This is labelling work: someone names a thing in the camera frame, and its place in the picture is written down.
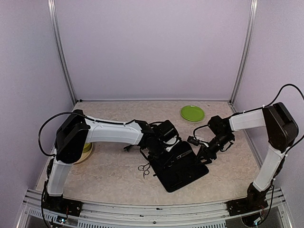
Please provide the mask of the green plate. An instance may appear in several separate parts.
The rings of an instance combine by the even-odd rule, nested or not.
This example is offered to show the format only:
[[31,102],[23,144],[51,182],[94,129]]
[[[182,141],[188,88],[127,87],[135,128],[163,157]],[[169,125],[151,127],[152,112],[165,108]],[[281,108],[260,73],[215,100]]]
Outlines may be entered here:
[[195,105],[187,105],[182,107],[180,114],[185,120],[190,122],[198,122],[203,120],[205,117],[204,111]]

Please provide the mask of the black hair clip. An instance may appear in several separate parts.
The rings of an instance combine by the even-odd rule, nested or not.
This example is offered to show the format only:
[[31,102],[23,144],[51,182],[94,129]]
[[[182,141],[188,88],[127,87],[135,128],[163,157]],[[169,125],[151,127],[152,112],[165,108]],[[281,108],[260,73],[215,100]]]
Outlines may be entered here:
[[134,145],[128,145],[128,146],[125,146],[123,148],[123,150],[129,152],[133,147],[134,147]]

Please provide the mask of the left aluminium frame post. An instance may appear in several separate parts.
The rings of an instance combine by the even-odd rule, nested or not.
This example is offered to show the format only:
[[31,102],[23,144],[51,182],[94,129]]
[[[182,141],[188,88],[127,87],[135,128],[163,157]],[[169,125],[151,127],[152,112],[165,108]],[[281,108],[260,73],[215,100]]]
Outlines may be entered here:
[[68,67],[67,67],[67,62],[64,54],[64,49],[61,41],[61,35],[60,35],[60,29],[59,29],[59,23],[58,23],[58,18],[57,18],[57,11],[56,11],[56,3],[54,0],[48,0],[47,1],[48,5],[48,11],[50,15],[50,20],[53,28],[53,33],[55,37],[55,43],[56,43],[56,48],[59,56],[59,61],[60,65],[62,68],[63,76],[64,76],[64,81],[67,86],[68,94],[71,99],[71,102],[73,105],[77,103],[77,97],[76,93],[72,84],[71,77],[69,75]]

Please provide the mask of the aluminium frame post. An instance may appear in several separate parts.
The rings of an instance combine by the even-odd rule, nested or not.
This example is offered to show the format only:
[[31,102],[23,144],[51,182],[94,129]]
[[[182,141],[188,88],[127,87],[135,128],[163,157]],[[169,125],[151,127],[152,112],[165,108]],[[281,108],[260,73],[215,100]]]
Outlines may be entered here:
[[238,71],[237,71],[237,77],[236,77],[234,87],[232,90],[232,94],[231,94],[230,100],[229,100],[229,103],[232,106],[234,106],[234,104],[236,102],[237,95],[238,95],[240,87],[241,87],[241,82],[242,82],[242,78],[244,75],[248,54],[250,51],[250,44],[251,44],[251,40],[252,40],[252,35],[253,35],[254,25],[255,25],[256,15],[257,15],[257,6],[258,6],[258,0],[251,0],[244,46],[243,46],[243,50],[242,50],[240,64],[239,64]]
[[53,33],[55,37],[55,43],[56,43],[56,48],[59,56],[59,61],[60,65],[62,68],[63,76],[64,76],[64,81],[67,86],[68,94],[71,99],[71,102],[73,105],[77,103],[77,97],[76,93],[72,84],[71,77],[69,75],[68,67],[67,67],[67,62],[64,54],[64,49],[61,41],[61,35],[60,35],[60,29],[59,29],[59,23],[58,23],[58,18],[57,18],[57,11],[56,11],[56,3],[54,0],[48,0],[47,1],[48,5],[48,11],[50,15],[50,20],[53,28]]

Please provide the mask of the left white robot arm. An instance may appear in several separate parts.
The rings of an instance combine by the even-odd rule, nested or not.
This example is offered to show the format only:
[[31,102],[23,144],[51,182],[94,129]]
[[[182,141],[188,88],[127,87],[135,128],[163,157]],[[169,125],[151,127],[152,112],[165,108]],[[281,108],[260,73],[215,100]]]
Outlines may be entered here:
[[62,211],[66,200],[62,197],[65,182],[72,165],[83,153],[84,145],[95,142],[126,143],[148,149],[158,159],[181,141],[179,133],[170,121],[158,125],[146,121],[109,121],[86,116],[81,109],[65,112],[67,119],[56,132],[54,157],[46,193],[47,202],[56,211]]

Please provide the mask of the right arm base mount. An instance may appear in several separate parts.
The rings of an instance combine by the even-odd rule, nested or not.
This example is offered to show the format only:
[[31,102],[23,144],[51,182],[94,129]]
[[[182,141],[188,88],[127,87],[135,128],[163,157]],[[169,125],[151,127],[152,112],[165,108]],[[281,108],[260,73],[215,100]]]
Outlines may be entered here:
[[226,206],[230,216],[246,214],[252,211],[261,210],[268,207],[268,202],[265,199],[258,201],[250,201],[247,198],[229,200]]

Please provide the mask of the black tool pouch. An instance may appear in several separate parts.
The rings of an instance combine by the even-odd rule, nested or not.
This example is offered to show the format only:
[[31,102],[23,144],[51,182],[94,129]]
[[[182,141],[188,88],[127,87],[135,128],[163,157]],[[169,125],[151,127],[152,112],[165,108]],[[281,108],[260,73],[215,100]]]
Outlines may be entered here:
[[188,150],[192,150],[191,145],[182,141],[177,143],[169,152],[165,152],[164,161],[168,161],[164,168],[160,167],[155,161],[150,164],[155,175],[160,180],[167,192],[174,192],[209,173],[206,165],[201,162],[196,163],[196,154],[191,154],[171,163],[177,155]]

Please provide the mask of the green bowl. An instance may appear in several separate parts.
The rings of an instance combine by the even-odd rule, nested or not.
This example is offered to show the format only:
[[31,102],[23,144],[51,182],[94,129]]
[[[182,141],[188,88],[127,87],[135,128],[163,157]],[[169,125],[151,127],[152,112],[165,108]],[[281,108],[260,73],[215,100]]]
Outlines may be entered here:
[[92,143],[86,143],[83,148],[83,153],[86,153],[92,149]]

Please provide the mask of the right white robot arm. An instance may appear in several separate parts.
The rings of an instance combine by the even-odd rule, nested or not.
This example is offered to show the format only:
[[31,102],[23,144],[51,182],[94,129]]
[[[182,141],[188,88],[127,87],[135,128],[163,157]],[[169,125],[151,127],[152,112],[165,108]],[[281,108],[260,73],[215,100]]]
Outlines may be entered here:
[[227,143],[234,141],[234,132],[265,127],[268,136],[268,152],[262,167],[247,189],[247,196],[243,200],[243,207],[253,211],[260,206],[266,198],[271,184],[279,174],[287,150],[290,149],[299,134],[299,128],[292,115],[282,102],[234,114],[222,119],[219,116],[212,117],[208,122],[209,129],[215,137],[206,145],[201,145],[196,161],[210,164],[217,158],[217,152],[221,151]]

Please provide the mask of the front aluminium rail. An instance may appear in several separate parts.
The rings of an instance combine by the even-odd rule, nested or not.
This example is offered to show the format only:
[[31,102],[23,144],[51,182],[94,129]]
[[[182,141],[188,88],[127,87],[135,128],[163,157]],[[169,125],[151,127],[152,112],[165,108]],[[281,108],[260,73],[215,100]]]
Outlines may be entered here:
[[268,207],[230,215],[226,201],[181,205],[125,205],[83,201],[78,215],[41,209],[41,193],[27,190],[17,228],[293,228],[280,189],[266,196]]

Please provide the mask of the silver scissors near pouch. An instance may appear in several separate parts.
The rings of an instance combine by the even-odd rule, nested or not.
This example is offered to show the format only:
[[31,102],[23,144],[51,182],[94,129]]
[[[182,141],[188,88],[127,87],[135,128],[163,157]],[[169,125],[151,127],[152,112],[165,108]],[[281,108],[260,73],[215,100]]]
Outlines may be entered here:
[[142,171],[142,174],[143,174],[143,178],[144,178],[144,179],[145,179],[145,177],[146,177],[147,175],[150,174],[149,168],[150,168],[150,164],[149,164],[149,163],[147,163],[147,164],[145,164],[145,165],[139,165],[139,166],[138,166],[138,170],[139,170],[139,171]]

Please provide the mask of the silver scissors black blades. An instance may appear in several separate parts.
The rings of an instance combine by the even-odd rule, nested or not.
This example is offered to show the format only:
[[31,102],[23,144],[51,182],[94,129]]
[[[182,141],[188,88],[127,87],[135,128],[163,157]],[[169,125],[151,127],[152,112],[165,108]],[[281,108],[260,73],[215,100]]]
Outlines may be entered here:
[[174,163],[175,161],[187,156],[188,154],[191,154],[193,152],[193,150],[188,150],[180,155],[177,155],[174,159],[171,160],[171,163]]

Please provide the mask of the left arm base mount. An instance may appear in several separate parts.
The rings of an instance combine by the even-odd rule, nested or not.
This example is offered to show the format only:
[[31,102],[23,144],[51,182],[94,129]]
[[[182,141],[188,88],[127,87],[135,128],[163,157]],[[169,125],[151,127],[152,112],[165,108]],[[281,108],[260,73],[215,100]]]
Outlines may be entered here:
[[83,202],[73,199],[66,199],[63,197],[63,195],[54,197],[45,192],[42,196],[43,209],[65,214],[66,216],[79,217],[82,211],[82,206]]

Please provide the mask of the right aluminium frame post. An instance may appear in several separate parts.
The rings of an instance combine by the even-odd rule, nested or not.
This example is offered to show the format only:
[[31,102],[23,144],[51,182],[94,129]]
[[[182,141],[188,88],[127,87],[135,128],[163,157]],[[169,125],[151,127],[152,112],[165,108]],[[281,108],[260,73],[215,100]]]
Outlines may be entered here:
[[248,54],[250,51],[250,44],[251,44],[251,40],[252,40],[252,35],[253,35],[254,25],[255,25],[256,15],[257,15],[257,6],[258,6],[258,0],[251,0],[244,46],[243,46],[243,50],[242,50],[240,64],[239,64],[238,71],[237,71],[237,77],[236,77],[234,87],[232,90],[232,94],[231,94],[230,100],[229,100],[229,103],[232,106],[234,106],[234,104],[236,102],[237,95],[238,95],[240,87],[241,87],[241,82],[242,82],[242,78],[244,75]]

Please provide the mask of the beige plate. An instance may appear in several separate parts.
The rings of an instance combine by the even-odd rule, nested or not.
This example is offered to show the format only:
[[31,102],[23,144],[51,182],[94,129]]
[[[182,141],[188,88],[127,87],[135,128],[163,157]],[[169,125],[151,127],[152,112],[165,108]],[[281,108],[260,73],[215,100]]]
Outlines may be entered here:
[[79,164],[79,163],[82,163],[83,161],[85,161],[90,156],[92,150],[93,150],[93,144],[92,144],[92,149],[90,151],[88,151],[86,153],[82,152],[81,158],[77,162],[75,162],[75,164]]

